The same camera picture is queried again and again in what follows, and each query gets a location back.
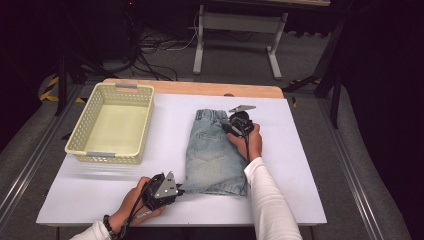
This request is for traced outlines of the person's right hand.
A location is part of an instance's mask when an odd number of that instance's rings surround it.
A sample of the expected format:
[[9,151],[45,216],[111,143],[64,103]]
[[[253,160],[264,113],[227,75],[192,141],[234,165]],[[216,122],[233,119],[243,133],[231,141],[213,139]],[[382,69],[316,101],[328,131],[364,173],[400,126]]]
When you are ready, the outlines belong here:
[[227,138],[236,146],[241,156],[247,162],[252,162],[257,157],[262,156],[262,136],[260,134],[259,124],[254,124],[253,131],[248,135],[248,142],[245,142],[243,138],[236,137],[231,133],[227,134]]

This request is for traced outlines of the person's left hand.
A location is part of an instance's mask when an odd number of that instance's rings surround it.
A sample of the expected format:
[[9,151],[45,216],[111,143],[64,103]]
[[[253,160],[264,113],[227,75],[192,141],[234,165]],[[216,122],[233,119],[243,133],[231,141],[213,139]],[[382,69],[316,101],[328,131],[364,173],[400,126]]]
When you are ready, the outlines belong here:
[[137,185],[126,194],[118,210],[108,218],[109,226],[114,234],[118,234],[121,231],[122,226],[130,215],[136,216],[132,220],[131,226],[139,226],[151,218],[160,216],[166,209],[165,206],[162,206],[149,213],[149,209],[144,206],[142,200],[137,202],[144,185],[149,180],[149,177],[141,177]]

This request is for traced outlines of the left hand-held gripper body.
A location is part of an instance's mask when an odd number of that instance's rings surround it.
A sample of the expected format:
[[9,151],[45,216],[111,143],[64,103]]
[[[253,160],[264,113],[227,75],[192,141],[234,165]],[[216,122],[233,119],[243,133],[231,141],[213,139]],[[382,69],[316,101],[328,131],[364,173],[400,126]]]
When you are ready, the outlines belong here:
[[156,210],[162,206],[172,204],[178,194],[174,173],[167,175],[160,173],[152,177],[141,192],[144,206],[149,210]]

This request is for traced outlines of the aluminium floor rail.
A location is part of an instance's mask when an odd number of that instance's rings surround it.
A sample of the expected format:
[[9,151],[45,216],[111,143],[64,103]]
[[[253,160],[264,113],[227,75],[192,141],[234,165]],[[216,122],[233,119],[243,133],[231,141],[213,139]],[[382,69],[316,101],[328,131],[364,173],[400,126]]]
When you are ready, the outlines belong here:
[[64,109],[58,116],[54,116],[52,118],[52,121],[48,125],[48,128],[43,134],[40,142],[35,147],[31,156],[27,159],[26,164],[19,173],[18,177],[13,181],[7,195],[0,204],[0,229],[2,225],[6,224],[12,212],[16,208],[19,200],[23,196],[26,188],[31,182],[31,179],[46,155],[47,150],[52,143],[53,137],[62,124],[64,117],[82,89],[83,85],[75,85],[71,88],[69,95],[66,97],[67,103],[65,104]]
[[342,139],[342,136],[339,130],[333,127],[333,124],[330,120],[330,107],[323,99],[317,99],[317,103],[320,112],[325,119],[334,145],[337,148],[341,168],[344,172],[350,191],[353,195],[353,199],[360,213],[369,238],[370,240],[385,240],[381,228],[375,218],[374,212],[369,203],[368,197],[364,192],[362,184],[360,183],[359,178],[355,172],[354,166],[348,155],[346,145]]

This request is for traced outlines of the white metal table frame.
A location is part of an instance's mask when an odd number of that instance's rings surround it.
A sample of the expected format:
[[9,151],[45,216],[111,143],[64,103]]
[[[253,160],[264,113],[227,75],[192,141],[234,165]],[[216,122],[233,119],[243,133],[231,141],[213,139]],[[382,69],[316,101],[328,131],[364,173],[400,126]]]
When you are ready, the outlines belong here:
[[199,7],[196,28],[197,47],[194,58],[193,73],[199,75],[202,68],[204,29],[246,31],[251,33],[267,33],[274,35],[274,42],[265,48],[273,76],[281,80],[282,75],[276,51],[288,18],[288,12],[277,16],[259,16],[258,14],[231,14],[207,11],[204,5]]

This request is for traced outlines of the black stand with slanted legs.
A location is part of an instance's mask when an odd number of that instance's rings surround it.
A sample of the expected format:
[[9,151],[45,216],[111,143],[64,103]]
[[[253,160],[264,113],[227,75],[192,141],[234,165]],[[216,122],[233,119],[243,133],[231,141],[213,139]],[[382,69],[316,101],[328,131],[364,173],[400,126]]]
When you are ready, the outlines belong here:
[[59,116],[67,106],[68,103],[68,81],[67,77],[70,76],[75,84],[82,85],[87,81],[87,76],[83,65],[93,70],[95,73],[100,74],[106,78],[116,78],[116,75],[105,70],[99,64],[88,58],[83,57],[72,51],[63,52],[59,57],[58,64],[58,106],[55,115]]

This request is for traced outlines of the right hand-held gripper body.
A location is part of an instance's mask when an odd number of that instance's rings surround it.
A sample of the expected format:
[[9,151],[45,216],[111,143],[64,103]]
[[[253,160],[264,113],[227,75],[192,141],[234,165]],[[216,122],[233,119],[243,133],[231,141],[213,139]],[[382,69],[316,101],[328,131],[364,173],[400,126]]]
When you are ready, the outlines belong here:
[[252,120],[247,113],[248,110],[255,109],[255,106],[251,105],[239,105],[233,109],[230,109],[232,115],[226,123],[232,127],[231,134],[237,137],[247,137],[254,129]]

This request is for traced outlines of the dark curtain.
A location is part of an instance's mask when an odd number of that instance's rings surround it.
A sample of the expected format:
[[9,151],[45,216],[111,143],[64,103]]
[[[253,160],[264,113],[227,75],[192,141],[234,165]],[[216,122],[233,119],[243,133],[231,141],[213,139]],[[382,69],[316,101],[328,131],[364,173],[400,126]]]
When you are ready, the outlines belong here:
[[412,240],[424,240],[424,0],[367,0],[349,19],[345,88]]

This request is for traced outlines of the pale yellow plastic basket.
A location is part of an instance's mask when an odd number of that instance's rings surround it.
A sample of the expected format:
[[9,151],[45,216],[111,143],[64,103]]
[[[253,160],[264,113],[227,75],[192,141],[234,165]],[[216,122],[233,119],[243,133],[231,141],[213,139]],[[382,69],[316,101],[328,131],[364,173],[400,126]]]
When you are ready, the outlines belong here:
[[153,109],[153,86],[98,83],[65,152],[81,162],[139,165]]

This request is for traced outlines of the light blue denim shorts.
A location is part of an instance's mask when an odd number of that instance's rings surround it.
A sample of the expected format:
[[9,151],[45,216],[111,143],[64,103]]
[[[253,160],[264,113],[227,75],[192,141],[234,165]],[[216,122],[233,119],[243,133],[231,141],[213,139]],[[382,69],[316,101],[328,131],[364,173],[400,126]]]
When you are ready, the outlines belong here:
[[228,140],[222,124],[225,111],[196,111],[185,160],[185,181],[181,189],[189,194],[245,196],[246,161]]

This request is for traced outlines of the black stand with tall post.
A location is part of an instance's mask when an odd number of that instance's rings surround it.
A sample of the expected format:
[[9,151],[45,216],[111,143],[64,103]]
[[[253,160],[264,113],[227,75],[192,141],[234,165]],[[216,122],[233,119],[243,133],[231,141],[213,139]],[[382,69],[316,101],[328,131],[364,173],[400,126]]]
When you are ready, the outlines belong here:
[[341,67],[334,65],[334,53],[338,46],[339,38],[342,34],[346,18],[342,17],[338,20],[335,29],[330,34],[330,39],[318,61],[314,72],[294,84],[289,84],[283,88],[284,92],[294,92],[308,84],[319,80],[320,83],[314,90],[317,98],[325,98],[329,92],[332,92],[330,106],[330,122],[332,126],[338,128],[338,108],[341,95]]

